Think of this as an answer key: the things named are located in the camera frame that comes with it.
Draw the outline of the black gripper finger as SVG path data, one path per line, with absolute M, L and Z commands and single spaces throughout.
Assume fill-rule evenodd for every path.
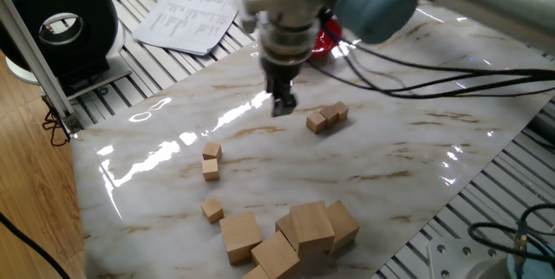
M 273 97 L 281 97 L 283 93 L 283 85 L 279 79 L 273 77 L 266 78 L 266 92 Z
M 291 114 L 297 107 L 296 96 L 291 92 L 290 88 L 276 91 L 272 94 L 273 106 L 271 110 L 272 117 L 280 117 Z

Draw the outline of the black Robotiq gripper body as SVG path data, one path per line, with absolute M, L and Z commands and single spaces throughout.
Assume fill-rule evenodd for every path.
M 263 57 L 261 67 L 267 81 L 290 83 L 301 72 L 301 64 L 280 65 Z

